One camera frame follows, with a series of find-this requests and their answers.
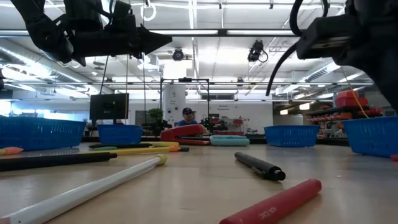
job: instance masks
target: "desk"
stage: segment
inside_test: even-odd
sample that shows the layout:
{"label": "desk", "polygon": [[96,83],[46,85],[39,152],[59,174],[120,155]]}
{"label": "desk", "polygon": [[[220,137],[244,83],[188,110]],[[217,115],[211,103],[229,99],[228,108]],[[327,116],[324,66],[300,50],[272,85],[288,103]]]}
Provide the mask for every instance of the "desk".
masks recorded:
{"label": "desk", "polygon": [[[80,146],[88,149],[88,143]],[[76,153],[79,149],[30,152]],[[246,154],[280,166],[281,183],[259,179],[235,161]],[[398,163],[353,154],[348,147],[279,148],[191,146],[170,153],[163,166],[105,192],[49,221],[70,223],[211,224],[307,179],[321,194],[281,224],[396,223]],[[0,217],[114,174],[153,155],[119,156],[108,162],[0,173]]]}

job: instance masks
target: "yellow marker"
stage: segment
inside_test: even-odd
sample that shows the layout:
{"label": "yellow marker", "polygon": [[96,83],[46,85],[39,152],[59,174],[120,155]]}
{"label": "yellow marker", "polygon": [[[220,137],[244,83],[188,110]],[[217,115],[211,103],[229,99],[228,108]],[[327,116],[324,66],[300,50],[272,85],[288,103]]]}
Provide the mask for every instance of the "yellow marker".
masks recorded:
{"label": "yellow marker", "polygon": [[153,147],[153,148],[117,149],[109,151],[89,151],[89,152],[81,152],[80,154],[110,152],[110,153],[116,153],[117,155],[127,155],[127,154],[138,154],[138,153],[178,152],[178,151],[181,151],[181,148],[179,148],[178,146],[170,146],[170,147]]}
{"label": "yellow marker", "polygon": [[140,142],[143,144],[151,144],[152,146],[179,146],[178,142]]}

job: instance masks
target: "person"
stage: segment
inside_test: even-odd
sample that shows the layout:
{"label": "person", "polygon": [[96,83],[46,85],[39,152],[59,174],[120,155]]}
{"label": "person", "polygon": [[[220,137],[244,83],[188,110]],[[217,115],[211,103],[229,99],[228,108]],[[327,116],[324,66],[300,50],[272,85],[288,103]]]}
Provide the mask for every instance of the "person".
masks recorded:
{"label": "person", "polygon": [[195,112],[192,111],[191,108],[184,108],[182,110],[182,116],[184,119],[175,123],[176,127],[191,125],[191,124],[198,124],[198,122],[195,121]]}

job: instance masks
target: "blue plastic basket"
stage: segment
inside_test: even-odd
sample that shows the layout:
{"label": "blue plastic basket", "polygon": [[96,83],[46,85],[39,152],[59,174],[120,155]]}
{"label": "blue plastic basket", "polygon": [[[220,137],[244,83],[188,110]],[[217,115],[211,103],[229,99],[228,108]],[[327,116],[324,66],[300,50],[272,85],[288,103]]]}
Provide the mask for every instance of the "blue plastic basket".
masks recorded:
{"label": "blue plastic basket", "polygon": [[371,156],[398,155],[398,116],[343,121],[353,152]]}
{"label": "blue plastic basket", "polygon": [[280,147],[311,147],[317,141],[317,125],[277,125],[264,128],[267,143]]}
{"label": "blue plastic basket", "polygon": [[0,118],[0,148],[25,151],[73,147],[80,144],[86,123],[45,118]]}
{"label": "blue plastic basket", "polygon": [[143,128],[137,125],[98,125],[99,141],[102,144],[139,143],[143,132]]}

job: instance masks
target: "monitor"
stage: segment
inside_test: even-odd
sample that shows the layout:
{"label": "monitor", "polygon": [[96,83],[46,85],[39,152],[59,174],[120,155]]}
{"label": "monitor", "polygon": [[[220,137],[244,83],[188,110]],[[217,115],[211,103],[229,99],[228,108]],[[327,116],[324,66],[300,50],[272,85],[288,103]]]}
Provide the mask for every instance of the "monitor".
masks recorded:
{"label": "monitor", "polygon": [[92,95],[90,99],[90,119],[128,119],[129,94]]}

